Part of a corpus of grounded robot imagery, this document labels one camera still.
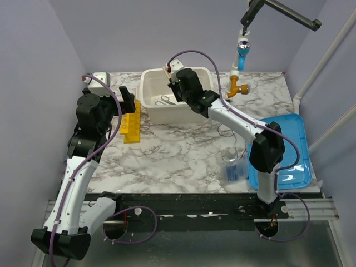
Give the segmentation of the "yellow test tube rack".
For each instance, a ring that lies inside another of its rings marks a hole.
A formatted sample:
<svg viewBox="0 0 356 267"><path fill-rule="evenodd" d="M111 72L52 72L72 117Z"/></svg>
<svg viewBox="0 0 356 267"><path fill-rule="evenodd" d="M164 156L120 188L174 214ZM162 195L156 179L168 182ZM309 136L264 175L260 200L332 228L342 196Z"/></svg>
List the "yellow test tube rack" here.
<svg viewBox="0 0 356 267"><path fill-rule="evenodd" d="M125 144L140 143L141 141L141 103L134 101L135 112L123 115L120 134L123 136Z"/></svg>

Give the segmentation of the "white plastic tub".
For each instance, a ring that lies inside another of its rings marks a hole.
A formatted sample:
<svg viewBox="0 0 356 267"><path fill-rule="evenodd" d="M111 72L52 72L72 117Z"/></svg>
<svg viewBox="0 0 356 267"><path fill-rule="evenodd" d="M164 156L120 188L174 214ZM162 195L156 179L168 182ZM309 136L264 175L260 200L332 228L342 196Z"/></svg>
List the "white plastic tub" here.
<svg viewBox="0 0 356 267"><path fill-rule="evenodd" d="M175 100L168 84L169 81L162 69L148 69L141 75L137 98L146 109L151 123L162 125L204 122L206 120L204 116L194 113L186 103ZM155 102L160 100L161 95L167 95L175 105L156 106Z"/></svg>

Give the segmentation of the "bag of blue pipettes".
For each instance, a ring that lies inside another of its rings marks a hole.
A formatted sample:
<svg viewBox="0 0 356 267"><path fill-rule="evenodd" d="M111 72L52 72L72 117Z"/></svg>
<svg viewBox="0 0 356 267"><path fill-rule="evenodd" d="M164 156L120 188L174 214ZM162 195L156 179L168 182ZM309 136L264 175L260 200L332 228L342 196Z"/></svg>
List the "bag of blue pipettes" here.
<svg viewBox="0 0 356 267"><path fill-rule="evenodd" d="M223 184L233 184L248 179L249 166L247 159L245 157L241 159L223 158L220 177Z"/></svg>

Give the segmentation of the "wooden stick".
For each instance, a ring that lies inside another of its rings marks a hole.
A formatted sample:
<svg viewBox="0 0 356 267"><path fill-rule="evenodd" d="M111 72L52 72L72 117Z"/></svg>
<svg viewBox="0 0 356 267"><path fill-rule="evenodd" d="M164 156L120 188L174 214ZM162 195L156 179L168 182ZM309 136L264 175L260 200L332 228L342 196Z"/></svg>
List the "wooden stick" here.
<svg viewBox="0 0 356 267"><path fill-rule="evenodd" d="M170 68L167 65L164 65L162 67L162 70L163 70L165 76L167 77L167 79L169 80L169 82L171 82L171 71L170 71Z"/></svg>

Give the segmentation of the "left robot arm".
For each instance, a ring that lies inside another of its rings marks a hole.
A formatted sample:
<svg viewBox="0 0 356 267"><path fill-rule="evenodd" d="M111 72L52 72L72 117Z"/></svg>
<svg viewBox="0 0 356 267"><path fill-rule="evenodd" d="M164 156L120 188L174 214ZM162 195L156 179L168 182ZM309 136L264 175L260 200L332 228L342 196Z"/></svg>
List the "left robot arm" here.
<svg viewBox="0 0 356 267"><path fill-rule="evenodd" d="M136 110L134 94L125 86L119 90L122 101L111 95L96 95L88 88L77 100L77 124L68 141L67 166L57 200L44 225L31 234L31 242L45 254L82 260L92 234L103 221L107 217L119 219L123 214L118 195L109 192L101 194L98 203L81 214L89 181L109 142L106 134L113 117Z"/></svg>

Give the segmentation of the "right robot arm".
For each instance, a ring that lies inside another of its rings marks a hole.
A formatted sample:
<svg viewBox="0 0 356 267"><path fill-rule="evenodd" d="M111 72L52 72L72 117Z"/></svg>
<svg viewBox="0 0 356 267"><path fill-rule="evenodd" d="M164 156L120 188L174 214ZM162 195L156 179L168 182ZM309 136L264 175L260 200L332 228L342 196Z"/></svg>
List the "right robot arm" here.
<svg viewBox="0 0 356 267"><path fill-rule="evenodd" d="M194 113L223 124L251 145L249 162L258 171L259 183L256 212L263 218L270 217L276 212L274 202L278 198L273 172L280 166L285 152L279 124L256 120L226 103L216 92L204 90L191 68L171 71L164 67L163 70L177 102L184 102Z"/></svg>

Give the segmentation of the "faucet pipe assembly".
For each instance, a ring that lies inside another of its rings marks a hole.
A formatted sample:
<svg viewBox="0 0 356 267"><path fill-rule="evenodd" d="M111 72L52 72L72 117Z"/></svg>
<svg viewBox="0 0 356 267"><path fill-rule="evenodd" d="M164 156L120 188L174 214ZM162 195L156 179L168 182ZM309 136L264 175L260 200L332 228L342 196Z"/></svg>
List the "faucet pipe assembly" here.
<svg viewBox="0 0 356 267"><path fill-rule="evenodd" d="M246 65L246 57L251 49L249 41L249 30L242 28L239 31L238 40L236 43L236 53L234 61L231 65L229 74L229 84L226 92L223 93L224 99L231 99L237 94L247 95L250 92L248 84L240 84L240 74L244 71Z"/></svg>

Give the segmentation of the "clear glass flask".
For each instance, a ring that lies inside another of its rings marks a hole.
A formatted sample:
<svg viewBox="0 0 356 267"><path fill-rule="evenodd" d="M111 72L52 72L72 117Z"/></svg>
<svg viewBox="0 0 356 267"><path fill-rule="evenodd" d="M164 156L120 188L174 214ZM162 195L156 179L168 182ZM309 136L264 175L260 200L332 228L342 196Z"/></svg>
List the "clear glass flask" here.
<svg viewBox="0 0 356 267"><path fill-rule="evenodd" d="M221 151L223 162L235 162L239 159L238 152L235 148L225 148Z"/></svg>

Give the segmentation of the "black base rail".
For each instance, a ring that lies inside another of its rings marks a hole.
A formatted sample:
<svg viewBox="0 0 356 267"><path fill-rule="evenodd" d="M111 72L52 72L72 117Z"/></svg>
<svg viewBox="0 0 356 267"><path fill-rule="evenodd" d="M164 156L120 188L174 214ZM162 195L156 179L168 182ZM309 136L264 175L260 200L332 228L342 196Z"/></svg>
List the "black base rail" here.
<svg viewBox="0 0 356 267"><path fill-rule="evenodd" d="M116 201L115 215L105 223L105 230L114 233L193 231L254 231L255 221L278 220L291 215L281 210L289 196L266 206L255 193L242 194L87 194L85 200L94 203L107 196Z"/></svg>

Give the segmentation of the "white wall pipe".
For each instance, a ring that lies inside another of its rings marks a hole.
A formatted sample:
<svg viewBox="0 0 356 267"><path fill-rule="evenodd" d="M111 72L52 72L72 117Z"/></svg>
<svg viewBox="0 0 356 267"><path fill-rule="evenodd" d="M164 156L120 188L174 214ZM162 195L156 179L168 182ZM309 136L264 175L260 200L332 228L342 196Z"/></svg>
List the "white wall pipe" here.
<svg viewBox="0 0 356 267"><path fill-rule="evenodd" d="M348 17L336 37L331 42L330 46L323 54L322 58L313 69L308 79L303 84L299 92L293 97L294 112L300 113L300 103L306 93L307 89L312 85L317 76L320 74L321 70L325 67L333 53L336 51L338 46L341 44L344 37L347 35L351 27L355 24L355 9L352 11L351 15ZM320 144L334 135L342 126L344 126L348 121L355 117L355 105L353 105L345 114L343 114L339 119L336 120L323 134L321 134L310 146L309 151L312 152L317 149Z"/></svg>

